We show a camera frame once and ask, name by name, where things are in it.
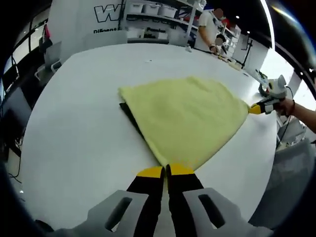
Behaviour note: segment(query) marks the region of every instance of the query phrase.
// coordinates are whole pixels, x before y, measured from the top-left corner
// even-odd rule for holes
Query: white shirt
[[[205,26],[206,34],[208,39],[215,43],[216,35],[217,35],[217,26],[214,24],[213,19],[214,15],[209,12],[209,10],[204,11],[198,20],[198,26]],[[200,33],[197,33],[197,39],[194,48],[210,52],[208,45],[203,41]]]

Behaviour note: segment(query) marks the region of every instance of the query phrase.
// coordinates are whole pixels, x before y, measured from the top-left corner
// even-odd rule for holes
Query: bracelet
[[[291,108],[291,112],[289,113],[289,115],[288,115],[288,116],[292,115],[292,114],[293,114],[293,112],[294,112],[294,110],[295,110],[295,100],[293,100],[293,106],[292,106],[292,108]]]

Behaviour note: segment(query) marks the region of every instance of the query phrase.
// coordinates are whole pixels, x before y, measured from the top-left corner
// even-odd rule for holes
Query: desk
[[[72,228],[90,208],[158,165],[120,110],[118,87],[194,75],[217,79],[248,104],[259,83],[207,53],[162,44],[121,44],[72,56],[40,95],[25,132],[21,175],[26,207],[54,229]],[[236,135],[196,171],[205,187],[249,220],[273,165],[276,114],[249,115]]]

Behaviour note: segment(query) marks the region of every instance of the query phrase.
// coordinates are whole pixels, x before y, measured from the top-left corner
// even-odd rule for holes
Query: yellow towel
[[[180,163],[196,170],[230,140],[248,114],[244,101],[213,80],[165,79],[119,92],[163,166]]]

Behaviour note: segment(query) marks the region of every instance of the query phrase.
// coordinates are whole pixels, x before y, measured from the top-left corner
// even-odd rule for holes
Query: white table
[[[27,125],[21,174],[26,207],[53,228],[72,228],[135,175],[158,165],[119,108],[118,87],[165,78],[213,78],[248,104],[259,83],[209,54],[162,44],[122,44],[72,56],[50,80]],[[249,115],[236,135],[196,171],[249,220],[270,176],[275,113]]]

